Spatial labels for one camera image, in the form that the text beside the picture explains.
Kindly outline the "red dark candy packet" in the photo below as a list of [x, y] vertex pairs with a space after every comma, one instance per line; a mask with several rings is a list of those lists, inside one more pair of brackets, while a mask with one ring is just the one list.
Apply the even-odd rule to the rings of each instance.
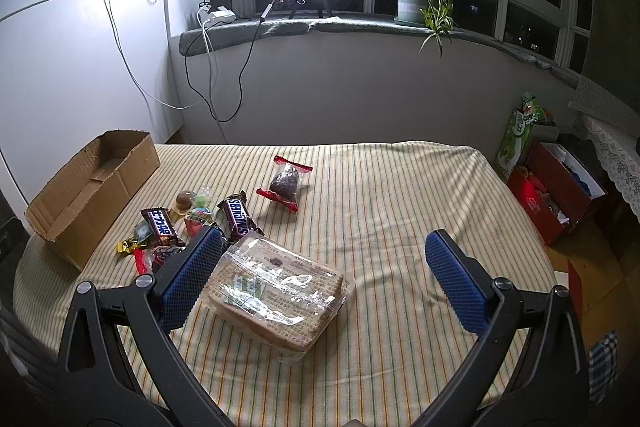
[[134, 265], [137, 274], [155, 274], [173, 255], [183, 251], [181, 246], [156, 246], [134, 250]]

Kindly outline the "green jelly candy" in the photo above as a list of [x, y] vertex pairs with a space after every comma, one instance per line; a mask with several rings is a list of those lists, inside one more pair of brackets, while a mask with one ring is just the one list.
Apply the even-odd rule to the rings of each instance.
[[192, 199], [194, 208], [212, 208], [213, 191], [208, 186], [201, 186]]

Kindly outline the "english Snickers bar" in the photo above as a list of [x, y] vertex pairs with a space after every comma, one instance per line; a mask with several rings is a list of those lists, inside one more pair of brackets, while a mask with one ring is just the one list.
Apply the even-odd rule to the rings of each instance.
[[248, 233], [264, 234], [246, 208], [247, 196], [244, 191], [231, 194], [218, 202], [217, 207], [224, 213], [228, 221], [229, 241], [239, 242]]

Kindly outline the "brown cardboard box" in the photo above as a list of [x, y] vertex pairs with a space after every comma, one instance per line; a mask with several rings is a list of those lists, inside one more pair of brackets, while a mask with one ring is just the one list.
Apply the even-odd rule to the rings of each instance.
[[148, 132], [108, 130], [55, 173], [27, 206], [27, 222], [58, 257], [84, 269], [119, 213], [158, 167]]

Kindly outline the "white power strip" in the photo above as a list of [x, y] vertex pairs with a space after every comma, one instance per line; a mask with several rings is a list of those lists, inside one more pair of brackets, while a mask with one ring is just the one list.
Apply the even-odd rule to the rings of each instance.
[[225, 8], [224, 6], [217, 6], [216, 9], [201, 6], [198, 9], [196, 18], [201, 25], [216, 26], [219, 24], [233, 23], [236, 20], [236, 15], [235, 12]]

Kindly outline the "red green small candy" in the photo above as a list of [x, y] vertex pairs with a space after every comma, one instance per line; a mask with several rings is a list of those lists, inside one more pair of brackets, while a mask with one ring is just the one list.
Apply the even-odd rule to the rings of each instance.
[[190, 237], [194, 237], [201, 228], [209, 227], [209, 225], [215, 223], [214, 214], [212, 210], [206, 207], [191, 208], [184, 216], [183, 223], [186, 228], [186, 233], [188, 233]]

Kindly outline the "chinese Snickers bar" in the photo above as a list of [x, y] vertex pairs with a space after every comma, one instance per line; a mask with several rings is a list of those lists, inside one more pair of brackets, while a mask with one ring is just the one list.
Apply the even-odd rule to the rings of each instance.
[[166, 208], [146, 208], [141, 210], [141, 216], [151, 230], [151, 246], [178, 246], [179, 237], [169, 219]]

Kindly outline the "white lace cloth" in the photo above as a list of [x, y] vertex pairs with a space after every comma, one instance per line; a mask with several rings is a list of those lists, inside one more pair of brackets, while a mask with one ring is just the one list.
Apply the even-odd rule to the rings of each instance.
[[620, 196], [639, 218], [639, 114], [596, 82], [580, 75], [568, 107]]

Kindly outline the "brown-top jelly cup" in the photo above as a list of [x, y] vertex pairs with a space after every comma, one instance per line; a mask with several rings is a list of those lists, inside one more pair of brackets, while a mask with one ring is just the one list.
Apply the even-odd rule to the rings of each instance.
[[172, 222], [182, 219], [192, 208], [196, 194], [193, 191], [181, 191], [169, 206], [169, 218]]

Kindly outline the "green snack bag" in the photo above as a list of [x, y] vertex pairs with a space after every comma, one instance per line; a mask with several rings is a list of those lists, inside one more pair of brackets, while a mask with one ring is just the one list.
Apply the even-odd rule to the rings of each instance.
[[494, 167], [503, 181], [508, 181], [513, 169], [518, 165], [535, 124], [554, 126], [552, 115], [538, 102], [533, 93], [521, 95], [521, 106], [514, 109], [506, 132], [500, 142]]

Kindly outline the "red box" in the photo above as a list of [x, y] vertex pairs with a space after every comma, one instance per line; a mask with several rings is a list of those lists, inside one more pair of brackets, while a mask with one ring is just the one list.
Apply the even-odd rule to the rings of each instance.
[[546, 245], [572, 233], [597, 210], [605, 189], [563, 145], [535, 142], [508, 187]]

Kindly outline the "red dark dried-fruit packet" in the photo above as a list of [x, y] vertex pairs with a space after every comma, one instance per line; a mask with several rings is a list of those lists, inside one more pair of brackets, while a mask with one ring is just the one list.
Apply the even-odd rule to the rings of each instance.
[[298, 193], [302, 187], [303, 177], [311, 174], [314, 168], [290, 161], [280, 155], [273, 157], [276, 173], [267, 188], [258, 188], [256, 194], [270, 202], [276, 202], [288, 211], [298, 211]]

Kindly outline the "yellow candy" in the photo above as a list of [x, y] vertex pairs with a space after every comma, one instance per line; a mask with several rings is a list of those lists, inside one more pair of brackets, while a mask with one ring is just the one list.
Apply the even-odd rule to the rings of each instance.
[[132, 255], [137, 249], [144, 249], [148, 246], [148, 241], [138, 241], [134, 237], [131, 239], [124, 239], [116, 244], [116, 253], [120, 255]]

